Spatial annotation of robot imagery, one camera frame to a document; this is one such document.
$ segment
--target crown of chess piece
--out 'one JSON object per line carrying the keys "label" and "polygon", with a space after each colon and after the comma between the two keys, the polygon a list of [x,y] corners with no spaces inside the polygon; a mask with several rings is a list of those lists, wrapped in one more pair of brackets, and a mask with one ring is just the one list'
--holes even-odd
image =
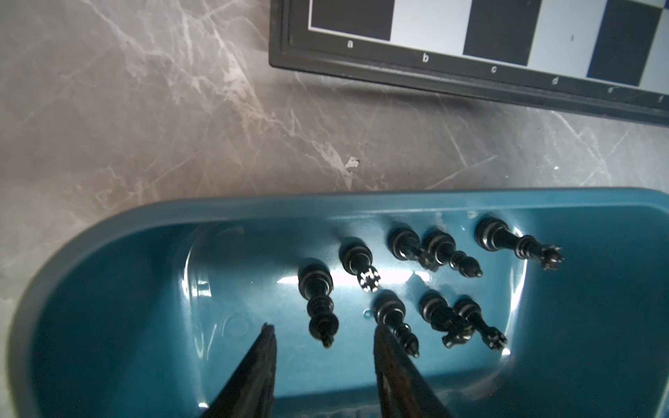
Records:
{"label": "crown of chess piece", "polygon": [[456,240],[445,232],[435,231],[429,234],[423,241],[423,247],[434,257],[439,266],[450,266],[467,278],[483,276],[483,271],[476,259],[468,256],[464,251],[458,251]]}
{"label": "crown of chess piece", "polygon": [[310,266],[298,277],[298,289],[308,300],[306,312],[309,314],[309,333],[320,340],[325,348],[330,348],[339,329],[339,320],[332,313],[335,308],[330,299],[333,289],[332,276],[320,266]]}
{"label": "crown of chess piece", "polygon": [[432,329],[447,333],[442,337],[446,348],[467,344],[472,339],[474,327],[465,318],[455,313],[448,306],[446,299],[436,290],[428,290],[418,302],[418,308],[421,316],[432,326]]}
{"label": "crown of chess piece", "polygon": [[341,260],[344,270],[357,277],[358,284],[366,292],[375,292],[379,289],[381,276],[372,266],[372,251],[367,246],[358,243],[344,250]]}
{"label": "crown of chess piece", "polygon": [[385,290],[374,301],[374,318],[377,324],[384,324],[393,331],[393,335],[402,349],[417,358],[418,337],[411,332],[411,327],[404,323],[407,310],[395,292]]}
{"label": "crown of chess piece", "polygon": [[564,261],[560,254],[561,247],[542,245],[531,235],[519,237],[509,229],[508,225],[496,218],[483,219],[476,226],[476,242],[488,251],[512,249],[520,259],[533,259],[541,264],[544,270],[555,270]]}
{"label": "crown of chess piece", "polygon": [[506,337],[497,328],[488,326],[481,315],[479,304],[469,298],[460,299],[453,310],[465,318],[481,334],[483,342],[490,350],[503,350]]}
{"label": "crown of chess piece", "polygon": [[421,246],[418,234],[409,228],[395,230],[388,237],[388,246],[395,258],[416,261],[424,269],[436,272],[439,269],[434,256]]}

